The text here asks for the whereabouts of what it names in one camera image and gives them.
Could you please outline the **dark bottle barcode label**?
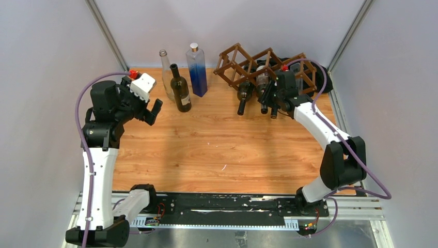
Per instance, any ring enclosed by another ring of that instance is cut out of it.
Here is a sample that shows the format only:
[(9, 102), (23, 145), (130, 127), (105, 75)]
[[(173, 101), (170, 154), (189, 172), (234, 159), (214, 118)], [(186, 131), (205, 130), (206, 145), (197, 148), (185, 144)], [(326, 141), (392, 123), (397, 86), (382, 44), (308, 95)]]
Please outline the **dark bottle barcode label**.
[[(267, 72), (263, 72), (260, 75), (256, 76), (256, 95), (257, 95), (257, 98), (260, 98), (263, 95), (268, 83), (269, 83), (269, 75)], [(268, 113), (268, 107), (266, 105), (260, 104), (260, 109), (261, 109), (262, 114)]]

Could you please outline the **dark bottle white label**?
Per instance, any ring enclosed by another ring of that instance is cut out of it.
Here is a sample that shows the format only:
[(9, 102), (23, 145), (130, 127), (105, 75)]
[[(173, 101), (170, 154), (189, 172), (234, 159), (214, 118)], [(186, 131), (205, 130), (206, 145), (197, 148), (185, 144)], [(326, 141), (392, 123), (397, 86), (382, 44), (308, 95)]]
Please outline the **dark bottle white label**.
[(170, 85), (174, 92), (177, 108), (180, 112), (188, 112), (191, 110), (192, 104), (187, 81), (180, 75), (177, 64), (171, 64), (170, 69), (173, 74)]

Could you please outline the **clear round glass bottle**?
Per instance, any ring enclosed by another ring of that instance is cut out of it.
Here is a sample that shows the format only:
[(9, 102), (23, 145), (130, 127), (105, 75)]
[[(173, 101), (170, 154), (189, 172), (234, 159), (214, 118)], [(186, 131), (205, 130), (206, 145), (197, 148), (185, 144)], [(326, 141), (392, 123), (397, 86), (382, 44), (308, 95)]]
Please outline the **clear round glass bottle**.
[(161, 49), (159, 51), (161, 63), (162, 63), (162, 81), (166, 91), (166, 95), (171, 101), (175, 101), (174, 92), (171, 88), (171, 80), (173, 78), (173, 74), (170, 69), (170, 61), (167, 56), (167, 51), (165, 49)]

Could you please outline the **blue square glass bottle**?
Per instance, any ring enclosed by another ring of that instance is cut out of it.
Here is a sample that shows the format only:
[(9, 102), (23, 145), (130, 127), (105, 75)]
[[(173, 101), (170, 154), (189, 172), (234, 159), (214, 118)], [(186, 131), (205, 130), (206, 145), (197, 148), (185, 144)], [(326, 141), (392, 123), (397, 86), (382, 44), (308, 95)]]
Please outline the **blue square glass bottle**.
[(203, 97), (208, 90), (205, 53), (197, 43), (190, 44), (190, 49), (186, 52), (186, 61), (193, 94)]

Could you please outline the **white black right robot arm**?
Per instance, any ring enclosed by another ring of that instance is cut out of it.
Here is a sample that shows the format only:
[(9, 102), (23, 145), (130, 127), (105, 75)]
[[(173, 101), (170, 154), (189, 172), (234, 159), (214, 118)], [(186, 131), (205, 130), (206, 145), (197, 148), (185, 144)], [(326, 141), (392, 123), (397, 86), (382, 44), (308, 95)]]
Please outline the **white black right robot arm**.
[(365, 169), (357, 161), (366, 161), (364, 140), (338, 129), (321, 114), (310, 96), (300, 95), (291, 71), (278, 71), (276, 76), (269, 76), (258, 101), (286, 112), (304, 126), (324, 150), (319, 176), (296, 192), (297, 213), (309, 215), (316, 203), (330, 192), (366, 178)]

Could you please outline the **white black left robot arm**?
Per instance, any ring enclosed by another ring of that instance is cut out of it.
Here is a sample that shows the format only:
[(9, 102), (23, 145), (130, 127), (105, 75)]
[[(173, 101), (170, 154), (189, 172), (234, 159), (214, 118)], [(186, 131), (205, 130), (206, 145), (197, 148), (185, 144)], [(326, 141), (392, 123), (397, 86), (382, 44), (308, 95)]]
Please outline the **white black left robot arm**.
[(132, 119), (155, 123), (162, 101), (147, 108), (156, 80), (145, 73), (124, 73), (120, 83), (101, 76), (86, 86), (92, 107), (85, 123), (77, 124), (84, 158), (83, 199), (75, 227), (66, 231), (65, 241), (81, 247), (123, 247), (130, 225), (143, 211), (158, 208), (151, 184), (136, 184), (128, 196), (112, 203), (113, 175), (124, 125)]

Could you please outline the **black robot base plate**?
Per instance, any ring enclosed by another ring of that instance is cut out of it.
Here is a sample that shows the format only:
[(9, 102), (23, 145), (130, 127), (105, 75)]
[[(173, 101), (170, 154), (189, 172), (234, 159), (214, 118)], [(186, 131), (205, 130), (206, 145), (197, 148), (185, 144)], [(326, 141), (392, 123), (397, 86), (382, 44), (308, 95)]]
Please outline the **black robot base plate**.
[(329, 215), (326, 202), (300, 209), (294, 195), (157, 194), (155, 208), (142, 210), (133, 227), (300, 230)]

